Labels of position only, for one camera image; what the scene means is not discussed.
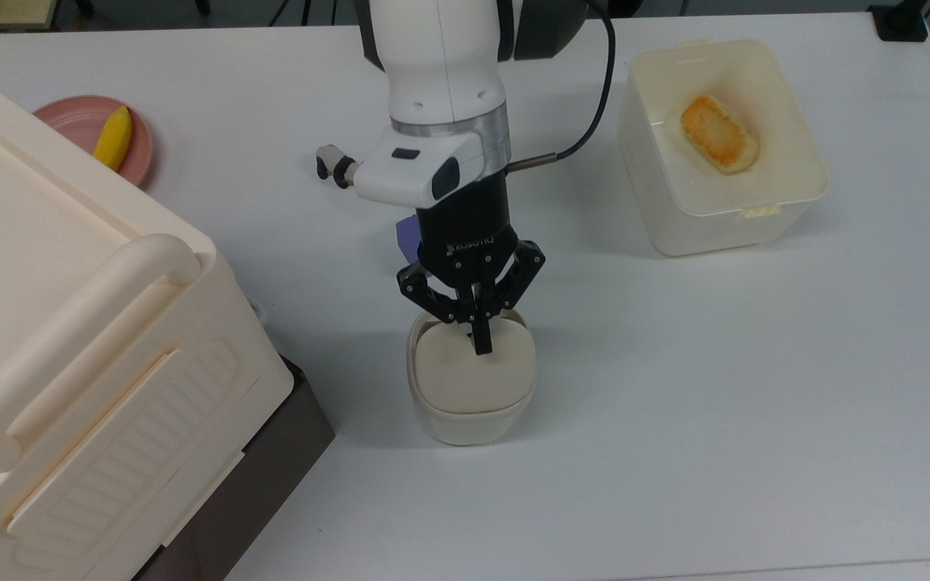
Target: purple object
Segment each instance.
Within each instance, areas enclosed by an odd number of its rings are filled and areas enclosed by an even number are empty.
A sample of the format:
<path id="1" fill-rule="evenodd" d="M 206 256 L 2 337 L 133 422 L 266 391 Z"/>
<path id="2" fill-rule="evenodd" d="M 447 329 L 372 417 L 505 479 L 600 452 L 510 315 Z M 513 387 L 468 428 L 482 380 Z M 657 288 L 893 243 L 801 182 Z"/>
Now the purple object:
<path id="1" fill-rule="evenodd" d="M 407 264 L 414 264 L 418 260 L 418 244 L 421 243 L 421 232 L 418 231 L 418 216 L 409 216 L 397 222 L 397 246 L 404 254 Z"/>

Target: black cable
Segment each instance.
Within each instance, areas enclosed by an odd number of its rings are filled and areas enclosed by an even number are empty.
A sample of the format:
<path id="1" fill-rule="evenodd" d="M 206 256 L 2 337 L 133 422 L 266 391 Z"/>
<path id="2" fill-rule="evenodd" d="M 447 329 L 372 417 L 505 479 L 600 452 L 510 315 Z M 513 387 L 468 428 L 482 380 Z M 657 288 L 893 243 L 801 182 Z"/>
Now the black cable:
<path id="1" fill-rule="evenodd" d="M 561 159 L 571 156 L 587 143 L 591 135 L 594 135 L 594 130 L 597 129 L 598 123 L 601 122 L 601 115 L 605 114 L 605 105 L 609 102 L 609 89 L 612 88 L 612 71 L 616 67 L 616 29 L 612 26 L 612 19 L 609 18 L 609 14 L 605 12 L 604 8 L 601 8 L 594 0 L 583 1 L 587 3 L 590 10 L 594 11 L 595 15 L 598 15 L 601 22 L 605 24 L 605 33 L 609 37 L 609 62 L 605 66 L 605 84 L 601 86 L 601 99 L 598 100 L 594 119 L 591 121 L 590 126 L 587 127 L 587 132 L 585 132 L 575 144 L 572 144 L 572 147 L 566 148 L 566 150 L 561 153 L 549 153 L 546 155 L 527 157 L 526 159 L 520 159 L 520 161 L 513 161 L 505 166 L 506 173 L 517 172 L 517 170 L 520 169 L 535 168 L 535 166 L 561 161 Z"/>
<path id="2" fill-rule="evenodd" d="M 285 10 L 285 5 L 289 3 L 289 0 L 282 0 L 282 5 L 278 7 L 278 11 L 274 13 L 272 21 L 268 23 L 268 26 L 274 26 L 274 23 L 278 22 L 279 16 L 282 15 L 282 10 Z M 333 10 L 336 10 L 336 4 L 333 4 Z M 300 16 L 300 26 L 307 26 L 307 15 L 311 11 L 311 0 L 305 0 L 304 2 L 304 13 Z"/>

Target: white table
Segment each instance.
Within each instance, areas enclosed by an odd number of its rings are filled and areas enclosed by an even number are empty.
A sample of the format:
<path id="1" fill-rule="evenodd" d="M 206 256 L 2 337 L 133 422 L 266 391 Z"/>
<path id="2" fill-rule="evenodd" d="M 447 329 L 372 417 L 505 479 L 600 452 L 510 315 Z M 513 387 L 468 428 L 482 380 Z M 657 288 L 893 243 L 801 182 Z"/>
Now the white table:
<path id="1" fill-rule="evenodd" d="M 385 81 L 353 28 L 0 36 L 34 110 L 101 93 L 149 119 L 149 191 L 221 247 L 306 370 L 336 441 L 233 579 L 577 581 L 930 559 L 930 40 L 868 15 L 620 22 L 605 124 L 509 179 L 547 253 L 520 308 L 538 393 L 507 441 L 452 449 L 406 387 L 417 314 L 392 275 L 403 209 L 314 175 L 364 155 Z M 604 70 L 598 26 L 503 66 L 519 157 L 568 146 Z M 626 60 L 753 37 L 780 60 L 832 176 L 781 240 L 668 260 L 614 133 Z"/>

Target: white storage box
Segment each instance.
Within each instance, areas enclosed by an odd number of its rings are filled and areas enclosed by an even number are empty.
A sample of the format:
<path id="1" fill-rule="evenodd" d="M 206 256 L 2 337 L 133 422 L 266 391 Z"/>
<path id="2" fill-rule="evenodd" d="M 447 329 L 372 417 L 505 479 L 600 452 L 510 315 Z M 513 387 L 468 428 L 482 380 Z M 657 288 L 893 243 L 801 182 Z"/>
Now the white storage box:
<path id="1" fill-rule="evenodd" d="M 127 581 L 291 392 L 213 243 L 0 95 L 0 581 Z"/>
<path id="2" fill-rule="evenodd" d="M 759 137 L 759 158 L 744 172 L 723 175 L 684 136 L 680 115 L 703 94 Z M 756 40 L 637 56 L 618 129 L 648 234 L 671 257 L 769 242 L 827 191 L 785 74 Z"/>

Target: banana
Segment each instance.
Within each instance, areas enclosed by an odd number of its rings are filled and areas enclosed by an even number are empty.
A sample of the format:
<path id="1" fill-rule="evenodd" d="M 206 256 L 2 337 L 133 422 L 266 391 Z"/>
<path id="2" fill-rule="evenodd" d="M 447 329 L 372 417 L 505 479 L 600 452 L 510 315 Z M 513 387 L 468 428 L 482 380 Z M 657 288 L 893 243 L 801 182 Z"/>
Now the banana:
<path id="1" fill-rule="evenodd" d="M 128 153 L 128 144 L 132 142 L 132 113 L 128 107 L 118 107 L 110 114 L 107 124 L 103 125 L 103 133 L 99 133 L 99 141 L 95 144 L 96 159 L 106 163 L 107 168 L 114 171 L 121 168 L 124 156 Z"/>

